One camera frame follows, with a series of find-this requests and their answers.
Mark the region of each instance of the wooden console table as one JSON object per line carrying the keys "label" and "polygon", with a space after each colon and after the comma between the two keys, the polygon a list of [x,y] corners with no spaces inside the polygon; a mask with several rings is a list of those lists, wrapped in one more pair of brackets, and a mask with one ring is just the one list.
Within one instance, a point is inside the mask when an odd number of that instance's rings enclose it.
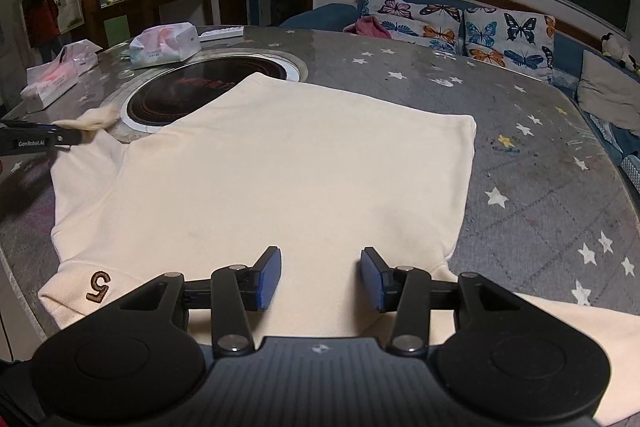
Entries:
{"label": "wooden console table", "polygon": [[[104,22],[114,17],[127,16],[129,31],[132,36],[161,24],[159,7],[177,0],[118,0],[111,5],[88,14],[89,40],[104,49],[109,47]],[[213,25],[211,0],[202,0],[202,9],[206,25]]]}

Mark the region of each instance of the blue sofa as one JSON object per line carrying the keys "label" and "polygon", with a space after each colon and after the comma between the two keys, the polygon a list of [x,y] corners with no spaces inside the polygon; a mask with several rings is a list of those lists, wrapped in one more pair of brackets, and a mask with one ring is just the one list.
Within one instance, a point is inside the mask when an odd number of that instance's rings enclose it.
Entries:
{"label": "blue sofa", "polygon": [[[480,6],[478,3],[469,0],[403,0],[414,4],[445,4],[448,6],[454,6],[461,10],[465,8],[473,8]],[[284,21],[280,27],[291,29],[308,29],[308,30],[327,30],[340,32],[345,26],[353,24],[358,19],[362,12],[362,5],[364,0],[358,0],[357,6],[351,4],[326,4],[315,10],[295,15]],[[460,36],[464,36],[464,20],[460,24]],[[582,52],[588,50],[593,54],[602,57],[602,54],[583,44],[566,36],[562,33],[556,32],[554,37],[554,80],[553,84],[569,97],[574,103],[575,107],[578,107],[576,100],[576,90],[580,74],[582,72]],[[612,65],[619,70],[624,71],[631,78],[638,80],[636,76],[629,71],[620,68],[615,62],[609,58],[604,57]],[[599,121],[597,118],[582,111],[579,107],[581,115],[585,122],[589,125],[593,133],[600,139],[611,160],[616,166],[625,168],[625,159],[622,149],[617,145],[615,139],[612,137],[609,127],[606,122]],[[638,171],[638,180],[640,184],[640,170]]]}

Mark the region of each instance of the cooktop ring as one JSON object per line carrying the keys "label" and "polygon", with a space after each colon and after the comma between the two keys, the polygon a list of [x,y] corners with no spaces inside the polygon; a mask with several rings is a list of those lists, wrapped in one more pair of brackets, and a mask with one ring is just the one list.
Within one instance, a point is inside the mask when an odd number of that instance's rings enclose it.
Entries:
{"label": "cooktop ring", "polygon": [[[199,71],[189,76],[184,72],[188,68]],[[216,99],[255,71],[288,82],[299,82],[301,76],[291,61],[279,55],[223,53],[203,57],[140,84],[122,104],[120,119],[135,131],[154,133]]]}

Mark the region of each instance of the butterfly cushion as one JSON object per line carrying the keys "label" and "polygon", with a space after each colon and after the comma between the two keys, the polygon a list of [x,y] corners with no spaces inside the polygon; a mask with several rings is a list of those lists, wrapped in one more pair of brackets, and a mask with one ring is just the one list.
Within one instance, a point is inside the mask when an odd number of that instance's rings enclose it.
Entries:
{"label": "butterfly cushion", "polygon": [[491,7],[465,10],[465,47],[470,57],[545,82],[553,78],[555,32],[556,19],[549,15]]}
{"label": "butterfly cushion", "polygon": [[[399,24],[413,28],[416,33],[413,37],[419,36],[430,41],[439,41],[439,45],[445,48],[443,51],[456,53],[462,22],[462,12],[458,8],[444,4],[412,4],[402,0],[364,0],[360,16],[365,15],[375,15],[380,22],[383,20],[395,21],[390,17],[404,19]],[[430,29],[424,30],[425,24]],[[396,35],[389,28],[386,29],[391,32],[394,39],[413,42],[404,37],[399,38],[407,36],[401,31],[396,32],[398,34]],[[416,41],[415,44],[440,49],[435,43]]]}
{"label": "butterfly cushion", "polygon": [[393,40],[410,42],[451,54],[456,53],[458,43],[451,28],[431,26],[423,21],[396,15],[376,14],[376,18]]}

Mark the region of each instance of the yellow star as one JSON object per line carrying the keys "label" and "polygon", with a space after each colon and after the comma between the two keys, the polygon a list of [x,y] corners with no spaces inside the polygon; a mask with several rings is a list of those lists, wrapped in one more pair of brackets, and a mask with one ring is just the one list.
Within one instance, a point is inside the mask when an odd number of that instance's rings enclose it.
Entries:
{"label": "yellow star", "polygon": [[498,142],[500,142],[502,145],[507,147],[507,149],[509,147],[513,147],[514,149],[516,148],[516,146],[514,146],[514,144],[511,143],[511,138],[507,138],[506,136],[502,136],[501,134],[500,136],[498,136]]}

